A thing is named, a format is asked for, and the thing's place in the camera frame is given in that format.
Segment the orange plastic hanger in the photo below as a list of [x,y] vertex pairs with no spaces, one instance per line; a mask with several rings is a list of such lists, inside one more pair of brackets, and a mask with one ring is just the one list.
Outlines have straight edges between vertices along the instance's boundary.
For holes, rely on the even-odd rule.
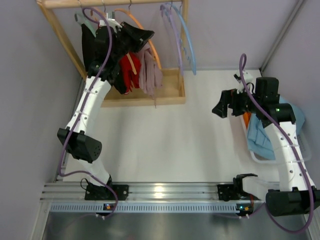
[[[126,14],[128,17],[130,17],[135,23],[136,25],[141,29],[144,30],[144,27],[142,26],[142,24],[131,14],[131,12],[129,10],[125,10],[124,8],[116,8],[114,10],[115,12],[121,12]],[[148,40],[148,43],[150,45],[151,51],[153,53],[153,58],[157,63],[158,68],[161,70],[162,69],[162,65],[161,65],[161,61],[158,55],[158,52],[153,44],[153,42],[151,40]]]

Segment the dusty pink trousers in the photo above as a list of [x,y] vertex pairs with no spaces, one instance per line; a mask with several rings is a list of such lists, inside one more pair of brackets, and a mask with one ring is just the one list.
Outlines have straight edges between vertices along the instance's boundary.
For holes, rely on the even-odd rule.
[[139,88],[154,101],[157,106],[156,89],[162,87],[163,73],[154,60],[154,54],[151,46],[147,43],[135,56],[140,61],[140,70],[138,74]]

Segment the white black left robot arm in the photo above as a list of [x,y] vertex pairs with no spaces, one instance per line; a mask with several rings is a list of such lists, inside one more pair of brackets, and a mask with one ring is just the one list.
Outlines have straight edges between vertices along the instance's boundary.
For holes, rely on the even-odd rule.
[[93,138],[95,121],[108,92],[115,88],[120,94],[127,92],[120,61],[128,53],[139,52],[154,35],[154,31],[134,27],[127,22],[111,28],[99,27],[92,33],[82,27],[82,56],[87,73],[85,87],[78,106],[65,128],[57,137],[63,153],[69,153],[83,165],[82,172],[97,187],[110,186],[111,175],[106,171],[100,154],[102,143]]

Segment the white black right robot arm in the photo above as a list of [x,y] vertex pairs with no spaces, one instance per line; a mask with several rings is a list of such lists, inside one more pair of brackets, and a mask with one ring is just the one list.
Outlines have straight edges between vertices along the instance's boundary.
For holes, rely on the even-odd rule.
[[266,203],[274,217],[310,214],[320,206],[320,191],[306,169],[298,143],[296,117],[289,103],[281,103],[279,80],[258,77],[255,92],[223,90],[212,113],[228,116],[228,109],[237,117],[255,114],[262,122],[273,148],[279,174],[279,186],[260,179],[256,174],[238,174],[233,179],[240,195],[253,195]]

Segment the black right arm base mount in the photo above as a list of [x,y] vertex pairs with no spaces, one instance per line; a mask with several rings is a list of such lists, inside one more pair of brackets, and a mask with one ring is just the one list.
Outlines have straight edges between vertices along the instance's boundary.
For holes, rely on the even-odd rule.
[[245,200],[248,195],[233,184],[218,184],[217,193],[220,201]]

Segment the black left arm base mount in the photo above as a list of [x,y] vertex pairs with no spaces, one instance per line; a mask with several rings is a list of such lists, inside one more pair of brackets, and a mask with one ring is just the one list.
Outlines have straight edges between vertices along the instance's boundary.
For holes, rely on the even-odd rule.
[[[125,201],[129,195],[129,185],[127,184],[113,184],[111,189],[119,201]],[[115,201],[115,195],[105,186],[97,186],[90,183],[86,187],[84,199],[86,201]]]

